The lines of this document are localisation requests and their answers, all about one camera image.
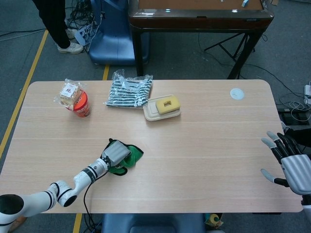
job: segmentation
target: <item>green cloth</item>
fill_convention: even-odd
[[[109,144],[107,147],[109,147],[111,144],[113,144],[116,140],[109,139]],[[136,162],[142,157],[144,152],[134,145],[127,145],[121,142],[123,145],[125,145],[131,152],[129,156],[127,156],[125,159],[123,159],[119,164],[118,168],[115,166],[111,167],[109,169],[109,172],[115,174],[115,175],[125,175],[127,173],[127,168],[135,166]]]

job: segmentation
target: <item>striped towel in plastic bag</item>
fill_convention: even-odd
[[[125,78],[124,70],[113,73],[108,106],[140,108],[148,102],[152,75],[136,78]]]

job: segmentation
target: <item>floor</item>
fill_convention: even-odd
[[[37,9],[32,1],[2,0],[0,3],[0,34],[8,31],[33,30],[44,28]],[[247,79],[266,80],[272,89],[275,101],[289,91],[275,77],[266,71],[249,64],[260,66],[275,74],[293,92],[303,93],[304,85],[311,80],[311,4],[281,0],[274,7],[275,19],[266,31],[268,41],[261,39],[256,52],[251,54],[242,69]],[[0,139],[5,136],[12,113],[27,79],[38,46],[44,32],[29,36],[2,41],[12,35],[0,37]],[[203,53],[205,48],[223,38],[226,34],[198,33],[153,33],[151,58],[145,70],[153,74],[154,79],[225,79],[233,62],[219,47]],[[233,50],[239,40],[225,43],[225,47]],[[86,53],[79,55],[60,54],[55,43],[48,35],[42,53],[38,59],[31,83],[35,81],[55,81],[71,78],[74,80],[102,80],[105,66],[95,65]],[[108,79],[112,73],[125,68],[128,76],[135,75],[134,67],[111,66]],[[299,100],[292,95],[282,99]],[[8,142],[0,159],[2,169],[10,144]],[[225,214],[223,230],[231,233],[290,233],[310,232],[311,224],[304,213],[283,213],[281,215]],[[16,232],[72,232],[75,215],[40,214],[29,218]],[[82,223],[80,232],[85,229]]]

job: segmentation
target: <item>robotic hand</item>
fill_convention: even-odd
[[[72,189],[65,181],[57,181],[43,192],[31,195],[6,194],[0,196],[0,233],[7,233],[12,223],[20,216],[30,217],[53,208],[56,201],[63,207],[70,206],[81,191],[94,183],[110,167],[118,165],[131,151],[120,141],[106,148],[99,159],[84,168],[73,181]]]
[[[262,174],[272,183],[289,187],[291,190],[302,195],[301,204],[309,221],[311,222],[311,160],[306,154],[302,154],[297,143],[288,135],[271,131],[267,132],[273,142],[267,138],[262,138],[281,165],[285,178],[275,178],[265,169],[261,169]]]

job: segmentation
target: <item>red cup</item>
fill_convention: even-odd
[[[91,113],[91,105],[87,100],[87,94],[82,91],[78,101],[73,106],[73,112],[79,117],[87,117]]]

